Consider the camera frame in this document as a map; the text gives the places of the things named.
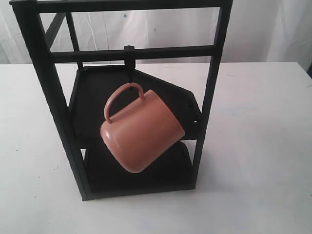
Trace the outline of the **black metal shelf rack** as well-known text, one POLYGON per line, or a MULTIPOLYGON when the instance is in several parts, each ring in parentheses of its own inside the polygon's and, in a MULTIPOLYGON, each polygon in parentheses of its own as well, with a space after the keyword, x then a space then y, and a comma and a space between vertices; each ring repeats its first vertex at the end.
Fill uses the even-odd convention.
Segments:
POLYGON ((196 187, 208 119, 229 24, 230 0, 12 0, 34 69, 65 149, 82 200, 192 190, 196 187), (128 82, 124 49, 81 51, 74 12, 219 8, 212 45, 135 49, 134 59, 210 56, 202 107, 193 93, 134 70, 133 81, 154 90, 195 140, 190 158, 182 140, 138 174, 125 171, 99 134, 110 94, 128 82))

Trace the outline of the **pink ceramic mug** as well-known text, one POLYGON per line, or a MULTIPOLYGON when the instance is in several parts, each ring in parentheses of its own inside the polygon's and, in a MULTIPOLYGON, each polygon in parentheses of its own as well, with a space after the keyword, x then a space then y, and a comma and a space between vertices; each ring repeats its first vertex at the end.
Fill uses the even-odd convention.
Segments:
POLYGON ((118 163, 131 173, 140 173, 185 136, 184 129, 165 102, 137 83, 116 89, 104 106, 101 137, 118 163), (136 88, 138 98, 113 116, 110 108, 126 89, 136 88))

